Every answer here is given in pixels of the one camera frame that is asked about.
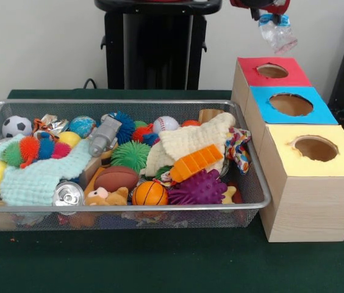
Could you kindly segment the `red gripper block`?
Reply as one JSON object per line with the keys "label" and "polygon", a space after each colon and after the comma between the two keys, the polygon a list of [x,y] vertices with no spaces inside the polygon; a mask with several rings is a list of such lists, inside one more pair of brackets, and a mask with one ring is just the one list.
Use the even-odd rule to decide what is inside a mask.
{"label": "red gripper block", "polygon": [[279,24],[282,21],[282,14],[287,11],[290,5],[290,0],[230,0],[230,3],[234,7],[250,9],[254,21],[260,19],[260,10],[272,13],[272,22]]}

